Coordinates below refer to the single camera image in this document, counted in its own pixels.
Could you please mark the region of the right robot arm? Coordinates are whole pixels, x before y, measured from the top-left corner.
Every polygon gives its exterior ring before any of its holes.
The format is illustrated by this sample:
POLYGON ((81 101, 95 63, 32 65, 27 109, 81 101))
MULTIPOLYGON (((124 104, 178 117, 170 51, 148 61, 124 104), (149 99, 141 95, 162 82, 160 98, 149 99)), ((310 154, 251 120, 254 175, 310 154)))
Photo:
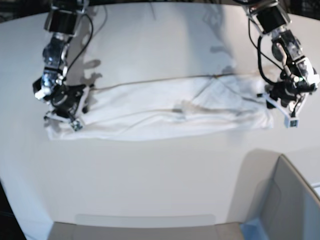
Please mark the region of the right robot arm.
POLYGON ((44 120, 66 123, 75 132, 84 127, 80 116, 88 111, 90 86, 66 84, 73 66, 67 57, 82 18, 88 17, 89 3, 88 0, 52 1, 44 25, 51 39, 42 51, 42 75, 32 84, 34 97, 49 107, 44 120))

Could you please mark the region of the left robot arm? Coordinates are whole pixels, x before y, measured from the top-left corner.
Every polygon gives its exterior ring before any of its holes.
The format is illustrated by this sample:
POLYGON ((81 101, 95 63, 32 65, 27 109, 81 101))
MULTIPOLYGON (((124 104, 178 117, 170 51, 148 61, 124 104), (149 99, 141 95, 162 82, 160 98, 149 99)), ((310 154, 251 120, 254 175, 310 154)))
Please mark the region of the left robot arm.
POLYGON ((265 92, 259 94, 268 109, 277 108, 284 115, 287 128, 299 125, 299 114, 309 95, 318 89, 320 75, 303 53, 298 38, 289 29, 292 22, 277 0, 241 0, 249 22, 257 28, 258 70, 267 83, 265 92), (262 67, 262 39, 271 38, 273 57, 281 63, 276 81, 270 80, 262 67))

